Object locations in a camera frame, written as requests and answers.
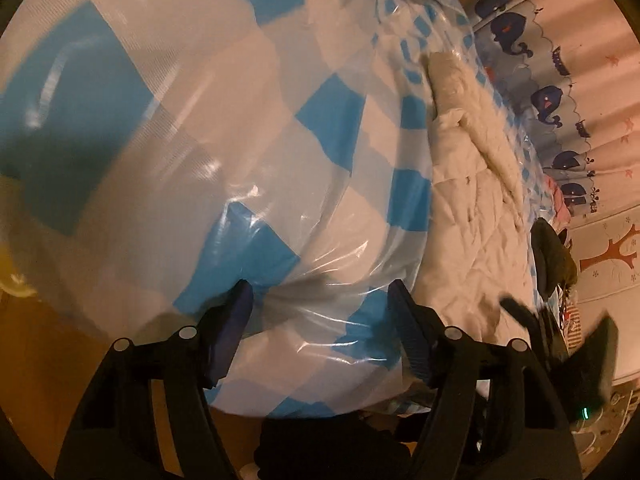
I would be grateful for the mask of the pink crumpled garment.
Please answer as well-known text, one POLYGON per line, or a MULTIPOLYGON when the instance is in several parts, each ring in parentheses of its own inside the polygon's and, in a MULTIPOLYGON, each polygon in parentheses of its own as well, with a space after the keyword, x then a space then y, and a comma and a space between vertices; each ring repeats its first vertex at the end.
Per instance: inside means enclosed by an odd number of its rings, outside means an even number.
POLYGON ((550 223, 556 232, 560 232, 570 224, 572 215, 566 206, 564 195, 555 180, 553 180, 552 177, 545 176, 544 182, 546 182, 547 190, 553 202, 553 217, 550 223))

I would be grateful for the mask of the whale print curtain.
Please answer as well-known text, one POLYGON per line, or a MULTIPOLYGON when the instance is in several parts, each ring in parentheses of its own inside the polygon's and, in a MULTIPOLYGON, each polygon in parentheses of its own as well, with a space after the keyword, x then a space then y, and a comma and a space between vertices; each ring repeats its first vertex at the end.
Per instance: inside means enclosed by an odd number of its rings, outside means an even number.
POLYGON ((487 75, 570 213, 639 203, 639 41, 614 0, 476 0, 487 75))

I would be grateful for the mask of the dark green puffer jacket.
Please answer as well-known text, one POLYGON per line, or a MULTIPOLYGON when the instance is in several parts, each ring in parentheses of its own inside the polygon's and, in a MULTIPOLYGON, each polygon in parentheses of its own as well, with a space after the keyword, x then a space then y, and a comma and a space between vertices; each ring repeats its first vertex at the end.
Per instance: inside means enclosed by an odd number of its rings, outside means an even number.
POLYGON ((567 246, 567 229, 556 232, 552 225, 538 218, 530 230, 537 273, 537 290, 548 301, 559 288, 569 290, 577 284, 578 271, 567 246))

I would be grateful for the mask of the white quilted puffer jacket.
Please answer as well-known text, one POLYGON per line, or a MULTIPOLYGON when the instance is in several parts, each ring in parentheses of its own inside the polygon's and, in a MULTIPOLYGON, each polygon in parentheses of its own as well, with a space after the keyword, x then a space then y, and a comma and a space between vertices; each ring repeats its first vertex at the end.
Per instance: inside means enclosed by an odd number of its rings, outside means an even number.
POLYGON ((435 118, 428 235, 412 296, 473 339, 507 344, 526 330, 503 296, 534 305, 528 212, 506 112, 454 52, 426 61, 435 118))

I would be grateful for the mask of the blue checkered plastic bed cover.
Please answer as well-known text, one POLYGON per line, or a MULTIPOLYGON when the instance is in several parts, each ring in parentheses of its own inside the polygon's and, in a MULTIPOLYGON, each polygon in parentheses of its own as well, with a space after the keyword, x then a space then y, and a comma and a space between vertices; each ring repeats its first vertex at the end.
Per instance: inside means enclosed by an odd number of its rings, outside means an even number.
POLYGON ((161 340, 241 280, 253 313, 207 395, 332 416, 408 388, 386 308, 425 252, 454 52, 525 133, 458 0, 24 0, 1 38, 1 236, 89 333, 161 340))

